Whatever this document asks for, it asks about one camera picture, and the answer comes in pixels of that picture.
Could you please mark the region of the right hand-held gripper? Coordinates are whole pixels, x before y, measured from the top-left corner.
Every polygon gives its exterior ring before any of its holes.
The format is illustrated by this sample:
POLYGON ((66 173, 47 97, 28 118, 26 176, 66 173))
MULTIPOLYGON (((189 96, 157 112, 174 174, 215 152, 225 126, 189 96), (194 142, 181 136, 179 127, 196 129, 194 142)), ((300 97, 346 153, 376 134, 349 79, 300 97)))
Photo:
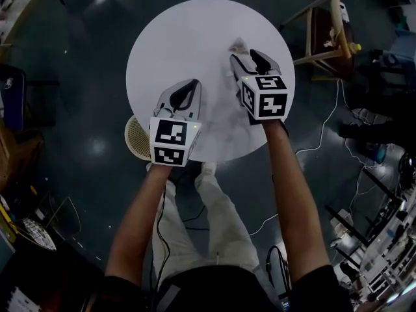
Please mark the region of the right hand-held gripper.
POLYGON ((289 90, 280 76, 279 64, 255 49, 250 50, 250 56, 257 72, 248 70, 235 54, 229 58, 234 78, 239 81, 242 105, 255 120, 286 119, 289 90))

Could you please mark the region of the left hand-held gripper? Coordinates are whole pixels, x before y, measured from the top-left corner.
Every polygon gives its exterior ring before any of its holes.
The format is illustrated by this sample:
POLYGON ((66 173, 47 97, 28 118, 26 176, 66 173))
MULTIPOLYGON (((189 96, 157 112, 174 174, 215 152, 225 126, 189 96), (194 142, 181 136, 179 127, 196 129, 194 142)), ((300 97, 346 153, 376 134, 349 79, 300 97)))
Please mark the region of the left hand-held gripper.
POLYGON ((153 164, 186 166, 202 130, 200 122, 191 121, 199 119, 202 93, 199 80, 187 79, 161 94, 149 126, 153 164))

